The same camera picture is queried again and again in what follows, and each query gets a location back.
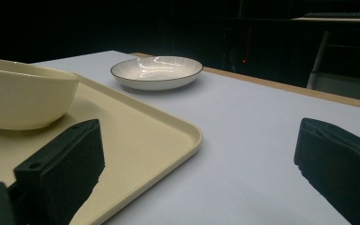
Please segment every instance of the cream bowl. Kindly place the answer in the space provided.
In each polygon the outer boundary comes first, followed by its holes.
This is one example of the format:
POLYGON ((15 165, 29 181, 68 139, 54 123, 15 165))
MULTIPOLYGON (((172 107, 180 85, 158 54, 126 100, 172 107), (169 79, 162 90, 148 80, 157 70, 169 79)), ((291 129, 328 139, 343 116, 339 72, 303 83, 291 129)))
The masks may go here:
POLYGON ((141 90, 166 90, 186 85, 198 78, 203 65, 177 56, 136 58, 116 64, 111 74, 121 84, 141 90))
POLYGON ((66 113, 77 74, 0 59, 0 128, 44 128, 66 113))

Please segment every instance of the bowl rim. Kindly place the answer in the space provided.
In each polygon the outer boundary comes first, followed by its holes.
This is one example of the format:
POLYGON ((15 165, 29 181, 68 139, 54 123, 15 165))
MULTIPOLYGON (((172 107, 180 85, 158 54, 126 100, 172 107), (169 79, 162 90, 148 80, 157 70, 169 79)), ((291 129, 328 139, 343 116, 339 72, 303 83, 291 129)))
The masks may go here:
POLYGON ((65 76, 42 76, 32 73, 24 73, 24 72, 18 72, 18 71, 12 71, 9 69, 0 69, 0 72, 6 72, 13 75, 18 76, 27 76, 27 77, 36 77, 41 79, 48 79, 48 80, 65 80, 65 81, 76 81, 79 80, 79 75, 73 72, 67 72, 64 70, 56 69, 56 68, 50 68, 50 67, 41 67, 33 64, 26 64, 22 62, 16 62, 16 61, 10 61, 6 59, 0 59, 0 63, 6 64, 6 65, 19 65, 21 67, 28 67, 28 68, 36 68, 36 69, 42 69, 43 71, 51 71, 51 72, 58 72, 60 74, 63 74, 65 76))
POLYGON ((119 78, 119 79, 123 79, 123 80, 127 80, 127 81, 132 81, 132 82, 142 82, 142 83, 150 83, 150 82, 154 82, 154 83, 160 83, 160 82, 168 82, 168 81, 176 81, 176 80, 181 80, 181 79, 185 79, 185 78, 188 78, 188 77, 192 77, 192 76, 195 76, 197 74, 199 74, 201 71, 203 71, 203 64, 195 59, 191 59, 191 58, 187 58, 187 57, 183 57, 183 56, 175 56, 175 55, 158 55, 158 56, 148 56, 148 57, 137 57, 137 58, 133 58, 133 59, 128 59, 128 60, 125 60, 125 61, 122 61, 120 63, 117 63, 115 65, 113 65, 110 69, 110 72, 111 74, 115 77, 115 78, 119 78), (113 69, 115 67, 118 67, 119 65, 121 64, 125 64, 125 63, 128 63, 130 61, 136 61, 138 59, 149 59, 149 58, 157 58, 157 57, 174 57, 174 58, 183 58, 183 59, 187 59, 187 60, 190 60, 190 61, 194 61, 194 62, 197 62, 198 64, 201 65, 201 69, 199 69, 197 72, 195 73, 191 73, 187 76, 184 76, 184 77, 179 77, 179 78, 170 78, 170 79, 162 79, 162 80, 138 80, 138 79, 130 79, 130 78, 125 78, 125 77, 121 77, 119 75, 116 75, 113 73, 113 69))

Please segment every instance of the keyboard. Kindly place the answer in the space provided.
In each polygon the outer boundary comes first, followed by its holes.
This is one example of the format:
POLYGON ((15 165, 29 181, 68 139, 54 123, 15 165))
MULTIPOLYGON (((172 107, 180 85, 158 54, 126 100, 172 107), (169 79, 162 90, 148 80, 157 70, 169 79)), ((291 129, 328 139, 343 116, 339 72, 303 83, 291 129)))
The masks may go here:
POLYGON ((310 12, 303 18, 360 19, 360 12, 310 12))

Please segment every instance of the shallow white dish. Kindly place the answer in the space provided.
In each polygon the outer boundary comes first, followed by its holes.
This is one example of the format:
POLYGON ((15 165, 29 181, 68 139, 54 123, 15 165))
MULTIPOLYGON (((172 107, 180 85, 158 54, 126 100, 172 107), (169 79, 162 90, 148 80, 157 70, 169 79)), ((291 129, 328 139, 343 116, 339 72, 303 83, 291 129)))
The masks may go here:
POLYGON ((116 64, 111 74, 121 84, 141 90, 167 90, 198 78, 203 65, 177 56, 136 58, 116 64))

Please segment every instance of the dark background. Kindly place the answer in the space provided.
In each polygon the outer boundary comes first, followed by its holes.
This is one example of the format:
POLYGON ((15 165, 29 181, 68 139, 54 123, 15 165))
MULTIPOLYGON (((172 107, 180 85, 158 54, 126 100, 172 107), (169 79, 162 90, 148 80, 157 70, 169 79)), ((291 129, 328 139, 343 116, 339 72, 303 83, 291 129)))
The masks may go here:
POLYGON ((0 59, 35 63, 87 53, 179 55, 306 86, 323 32, 322 72, 360 77, 360 22, 291 20, 360 11, 360 0, 0 1, 0 59))

